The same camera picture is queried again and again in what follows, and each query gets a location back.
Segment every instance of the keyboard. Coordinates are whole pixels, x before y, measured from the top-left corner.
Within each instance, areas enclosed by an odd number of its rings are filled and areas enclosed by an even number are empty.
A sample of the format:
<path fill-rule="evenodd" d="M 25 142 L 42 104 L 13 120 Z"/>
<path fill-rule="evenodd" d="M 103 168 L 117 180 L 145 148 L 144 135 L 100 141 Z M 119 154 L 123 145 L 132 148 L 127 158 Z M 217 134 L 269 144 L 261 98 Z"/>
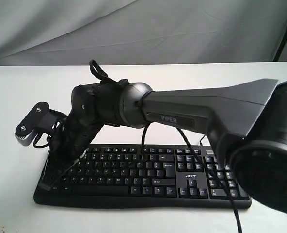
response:
<path fill-rule="evenodd" d="M 229 188 L 237 208 L 251 198 L 235 181 L 229 165 L 216 163 L 210 146 L 193 146 L 207 169 Z M 39 187 L 38 204 L 80 208 L 231 208 L 225 191 L 191 155 L 187 146 L 90 144 L 85 156 L 50 191 Z"/>

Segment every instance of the white table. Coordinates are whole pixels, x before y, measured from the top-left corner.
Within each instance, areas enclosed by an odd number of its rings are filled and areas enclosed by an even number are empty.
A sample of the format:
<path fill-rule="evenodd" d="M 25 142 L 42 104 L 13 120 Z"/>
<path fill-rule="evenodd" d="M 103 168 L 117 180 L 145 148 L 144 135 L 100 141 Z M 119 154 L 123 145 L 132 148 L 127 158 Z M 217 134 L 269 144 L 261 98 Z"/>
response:
<path fill-rule="evenodd" d="M 196 89 L 239 84 L 261 78 L 287 80 L 287 63 L 106 66 L 113 79 L 146 82 L 154 90 Z M 235 233 L 232 210 L 155 208 L 95 210 L 42 206 L 32 196 L 47 149 L 23 147 L 14 138 L 16 125 L 39 101 L 69 112 L 70 95 L 78 84 L 96 83 L 88 66 L 0 67 L 0 232 L 48 233 Z M 104 127 L 95 143 L 139 144 L 142 130 Z M 200 134 L 187 132 L 197 144 Z M 171 127 L 152 124 L 147 143 L 184 142 Z M 287 231 L 287 215 L 253 201 L 240 211 L 244 233 Z"/>

